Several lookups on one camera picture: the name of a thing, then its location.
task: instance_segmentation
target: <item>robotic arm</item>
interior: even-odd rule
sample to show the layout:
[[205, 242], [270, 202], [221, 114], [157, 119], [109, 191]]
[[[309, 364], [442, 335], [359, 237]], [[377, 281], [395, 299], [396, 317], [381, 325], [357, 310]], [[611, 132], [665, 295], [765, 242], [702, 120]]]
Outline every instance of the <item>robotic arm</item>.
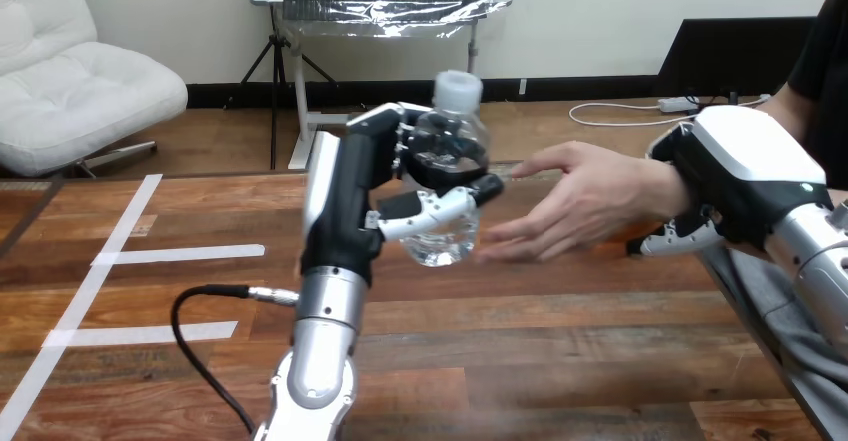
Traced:
[[[454, 144], [477, 169], [444, 172], [417, 161], [417, 151], [433, 144], [412, 135], [427, 111], [386, 104], [351, 121], [344, 139], [316, 136], [304, 207], [302, 291], [288, 303], [297, 313], [293, 345], [271, 379], [271, 416], [255, 441], [336, 439], [356, 399], [352, 355], [371, 262], [383, 243], [430, 231], [503, 191], [500, 178], [488, 174], [485, 150], [468, 140]], [[395, 196], [372, 210], [369, 192], [404, 173], [414, 173], [433, 192]]]
[[824, 171], [803, 148], [767, 114], [726, 106], [678, 125], [648, 156], [678, 169], [695, 208], [631, 241], [628, 252], [750, 244], [795, 280], [819, 331], [848, 359], [848, 205], [834, 209]]

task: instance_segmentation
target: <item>white tape line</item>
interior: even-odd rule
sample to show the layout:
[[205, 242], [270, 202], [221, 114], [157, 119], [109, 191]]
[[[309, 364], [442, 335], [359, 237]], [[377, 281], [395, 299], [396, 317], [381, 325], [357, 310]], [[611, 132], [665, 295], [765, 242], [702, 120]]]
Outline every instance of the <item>white tape line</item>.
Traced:
[[[103, 245], [101, 253], [121, 251], [161, 180], [161, 174], [144, 178], [109, 239], [106, 240], [106, 244]], [[112, 265], [109, 264], [91, 267], [54, 329], [67, 331], [79, 327], [111, 269]], [[45, 347], [38, 352], [38, 356], [15, 388], [9, 401], [6, 402], [6, 406], [3, 406], [3, 411], [0, 411], [0, 441], [11, 441], [64, 352], [64, 346]]]
[[[186, 341], [206, 341], [231, 338], [237, 325], [238, 321], [224, 321], [220, 323], [184, 324], [180, 326], [180, 329]], [[53, 330], [42, 346], [121, 346], [173, 343], [175, 341], [174, 332], [170, 326], [145, 326], [143, 328]]]
[[141, 264], [201, 259], [249, 258], [264, 256], [265, 246], [241, 244], [235, 246], [210, 246], [207, 248], [155, 249], [149, 251], [123, 251], [116, 254], [98, 254], [92, 266], [100, 264]]

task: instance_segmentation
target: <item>person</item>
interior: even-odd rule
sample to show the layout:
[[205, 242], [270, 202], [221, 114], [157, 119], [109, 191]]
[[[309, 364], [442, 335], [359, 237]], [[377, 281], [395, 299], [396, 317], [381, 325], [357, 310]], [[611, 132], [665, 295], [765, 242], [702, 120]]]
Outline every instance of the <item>person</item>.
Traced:
[[[826, 0], [786, 85], [758, 109], [775, 118], [848, 188], [848, 0]], [[532, 155], [515, 178], [558, 169], [564, 176], [532, 211], [483, 233], [481, 262], [544, 262], [590, 248], [629, 225], [668, 220], [689, 207], [677, 171], [580, 142]], [[833, 193], [839, 201], [848, 193]]]
[[[788, 82], [758, 109], [776, 119], [824, 168], [831, 188], [848, 188], [848, 0], [826, 0]], [[527, 215], [491, 228], [482, 262], [544, 262], [588, 248], [646, 218], [668, 220], [689, 207], [674, 168], [582, 143], [534, 154], [515, 177], [559, 169], [562, 179]], [[848, 197], [831, 191], [834, 202]], [[815, 414], [829, 439], [848, 433], [848, 362], [817, 329], [776, 265], [737, 249], [701, 253], [749, 330], [756, 334]]]

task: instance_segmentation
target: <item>white wall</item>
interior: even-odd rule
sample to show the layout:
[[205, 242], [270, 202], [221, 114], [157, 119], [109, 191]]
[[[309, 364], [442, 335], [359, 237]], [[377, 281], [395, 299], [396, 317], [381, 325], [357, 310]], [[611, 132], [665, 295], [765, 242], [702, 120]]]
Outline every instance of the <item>white wall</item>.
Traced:
[[[684, 18], [814, 15], [822, 1], [515, 0], [481, 23], [478, 73], [483, 78], [655, 74]], [[101, 41], [145, 53], [187, 83], [238, 82], [270, 34], [267, 10], [248, 0], [88, 3]], [[464, 66], [467, 36], [310, 38], [305, 46], [339, 80], [431, 79]], [[253, 79], [268, 81], [270, 73], [265, 63]]]

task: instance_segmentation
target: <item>white armchair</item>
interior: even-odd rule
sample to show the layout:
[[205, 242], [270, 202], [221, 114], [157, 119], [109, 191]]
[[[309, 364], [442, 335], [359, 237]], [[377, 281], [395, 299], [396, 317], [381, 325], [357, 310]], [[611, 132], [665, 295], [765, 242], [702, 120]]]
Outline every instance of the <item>white armchair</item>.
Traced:
[[95, 151], [179, 115], [186, 85], [147, 56], [96, 42], [85, 0], [0, 0], [0, 164], [40, 176], [155, 149]]

